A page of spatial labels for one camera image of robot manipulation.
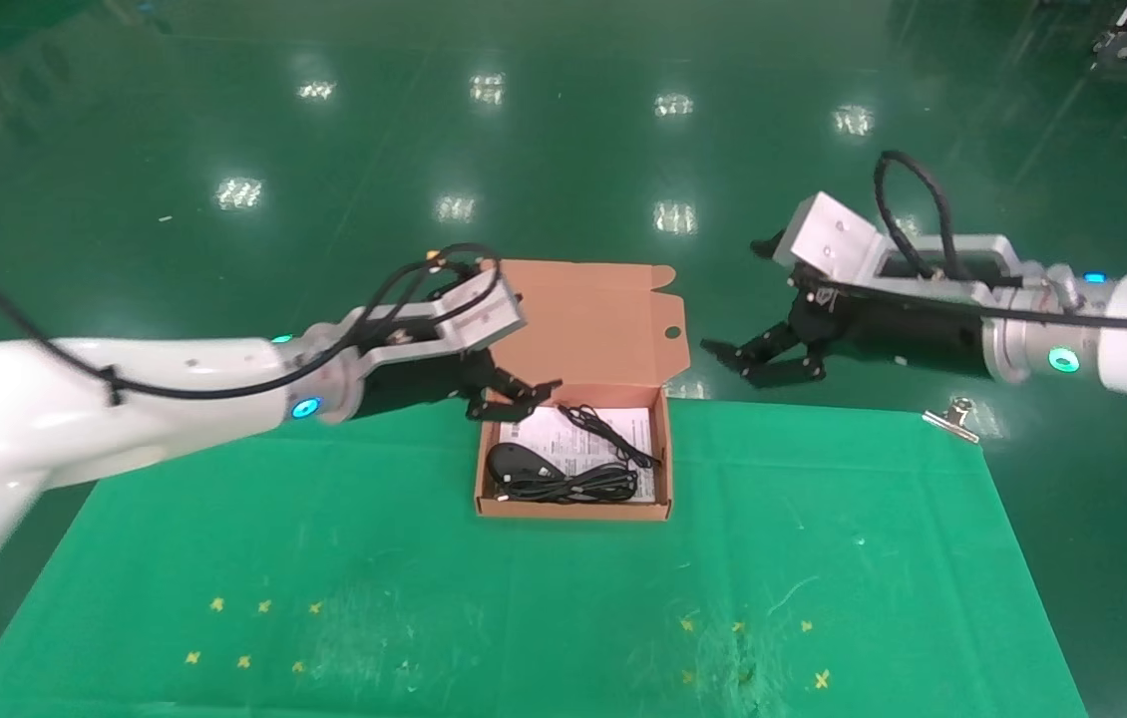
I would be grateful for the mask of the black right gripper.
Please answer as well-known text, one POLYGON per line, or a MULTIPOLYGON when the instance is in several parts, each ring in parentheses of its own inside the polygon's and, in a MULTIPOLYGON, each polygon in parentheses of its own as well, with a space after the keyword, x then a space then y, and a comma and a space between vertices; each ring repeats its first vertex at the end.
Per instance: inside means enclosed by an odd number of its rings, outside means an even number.
POLYGON ((745 344, 703 339, 701 349, 756 388, 820 382, 827 353, 961 376, 990 373, 977 314, 836 290, 806 292, 793 301, 788 323, 773 323, 745 344), (801 358, 779 360, 802 344, 801 358))

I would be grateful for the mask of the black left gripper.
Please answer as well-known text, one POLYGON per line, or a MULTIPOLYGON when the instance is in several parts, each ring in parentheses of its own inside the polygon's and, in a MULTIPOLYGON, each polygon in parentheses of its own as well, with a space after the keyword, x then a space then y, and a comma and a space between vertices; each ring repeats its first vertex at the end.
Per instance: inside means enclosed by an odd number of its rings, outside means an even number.
POLYGON ((364 376, 360 418, 464 397, 468 419, 514 424, 526 419, 538 404, 545 404, 554 390, 564 385, 564 380, 533 385, 497 367, 488 349, 394 363, 378 360, 378 354, 380 351, 369 353, 369 358, 375 363, 364 376), (488 399, 483 396, 486 388, 508 401, 488 399))

